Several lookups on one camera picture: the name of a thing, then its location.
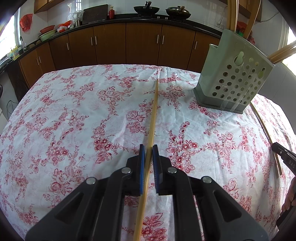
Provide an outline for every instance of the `hand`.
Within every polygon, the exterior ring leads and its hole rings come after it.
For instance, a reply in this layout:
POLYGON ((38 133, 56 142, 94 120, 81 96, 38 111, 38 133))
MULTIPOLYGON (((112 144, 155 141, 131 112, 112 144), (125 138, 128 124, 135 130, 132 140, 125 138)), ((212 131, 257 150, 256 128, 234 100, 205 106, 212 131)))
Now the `hand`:
POLYGON ((289 210, 291 203, 292 203, 292 206, 296 206, 296 199, 294 200, 294 191, 293 191, 293 187, 294 187, 295 184, 296 184, 296 177, 294 177, 292 179, 291 185, 289 187, 288 194, 287 194, 286 199, 285 199, 285 203, 281 207, 281 210, 283 212, 286 211, 286 210, 289 210))

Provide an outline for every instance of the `black cutting board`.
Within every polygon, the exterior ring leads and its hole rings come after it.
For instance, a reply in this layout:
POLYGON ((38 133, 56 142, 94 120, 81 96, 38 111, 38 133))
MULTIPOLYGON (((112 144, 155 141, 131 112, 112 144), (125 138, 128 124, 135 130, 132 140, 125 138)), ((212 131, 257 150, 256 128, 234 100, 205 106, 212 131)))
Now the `black cutting board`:
POLYGON ((84 9, 82 24, 93 23, 106 20, 108 14, 108 4, 94 6, 84 9))

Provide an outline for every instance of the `tablecloth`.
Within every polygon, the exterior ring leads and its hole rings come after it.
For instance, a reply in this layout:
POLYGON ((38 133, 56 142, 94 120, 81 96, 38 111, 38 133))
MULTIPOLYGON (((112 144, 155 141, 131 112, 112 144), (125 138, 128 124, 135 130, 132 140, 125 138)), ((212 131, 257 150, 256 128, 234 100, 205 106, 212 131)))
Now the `tablecloth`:
MULTIPOLYGON (((279 176, 251 107, 242 115, 201 107, 199 74, 148 65, 97 65, 43 75, 21 100, 0 137, 0 208, 26 232, 87 177, 105 178, 147 144, 156 80, 154 144, 189 176, 212 177, 273 237, 293 178, 279 176)), ((272 140, 295 152, 281 108, 252 103, 272 140)), ((174 240, 171 196, 155 193, 153 168, 141 240, 174 240)), ((132 240, 138 197, 125 197, 122 240, 132 240)))

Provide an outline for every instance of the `countertop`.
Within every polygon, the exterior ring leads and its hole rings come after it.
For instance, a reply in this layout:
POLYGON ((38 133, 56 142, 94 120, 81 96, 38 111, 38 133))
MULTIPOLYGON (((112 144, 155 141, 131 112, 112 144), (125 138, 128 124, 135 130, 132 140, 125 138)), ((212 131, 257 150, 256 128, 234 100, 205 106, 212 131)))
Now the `countertop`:
MULTIPOLYGON (((93 27, 93 26, 98 26, 98 25, 104 25, 104 24, 112 24, 112 23, 159 23, 159 24, 166 24, 166 25, 171 25, 171 26, 176 26, 176 27, 180 27, 180 28, 186 28, 186 29, 190 29, 193 31, 199 31, 208 35, 212 35, 213 37, 216 38, 221 38, 222 32, 218 31, 214 28, 211 28, 209 26, 206 26, 204 24, 198 23, 198 22, 194 22, 191 20, 184 20, 183 22, 179 22, 179 21, 174 21, 171 19, 170 16, 167 15, 159 15, 156 14, 155 18, 139 18, 138 14, 136 13, 128 13, 128 14, 117 14, 115 15, 115 18, 112 20, 101 20, 101 21, 97 21, 97 22, 93 22, 93 23, 88 23, 88 24, 84 24, 69 30, 66 30, 62 33, 56 33, 54 34, 51 38, 37 44, 36 46, 30 48, 29 50, 25 51, 23 54, 21 54, 15 61, 20 60, 22 57, 26 56, 28 53, 30 53, 31 51, 33 51, 34 49, 36 49, 37 47, 39 47, 40 45, 55 39, 57 37, 60 37, 64 34, 68 34, 71 33, 73 31, 76 30, 80 30, 80 29, 84 29, 84 28, 89 28, 89 27, 93 27)), ((0 69, 0 73, 2 73, 5 68, 10 65, 11 63, 13 63, 13 61, 11 61, 10 63, 8 63, 7 65, 5 65, 4 67, 2 67, 0 69)))

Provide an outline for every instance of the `red bottle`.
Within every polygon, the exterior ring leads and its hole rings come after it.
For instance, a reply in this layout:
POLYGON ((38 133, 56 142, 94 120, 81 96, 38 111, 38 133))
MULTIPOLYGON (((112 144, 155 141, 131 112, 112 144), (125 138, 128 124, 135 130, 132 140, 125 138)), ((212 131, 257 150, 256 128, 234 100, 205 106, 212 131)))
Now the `red bottle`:
POLYGON ((109 19, 114 19, 114 15, 115 15, 115 11, 113 10, 113 7, 110 7, 110 11, 109 11, 109 19))

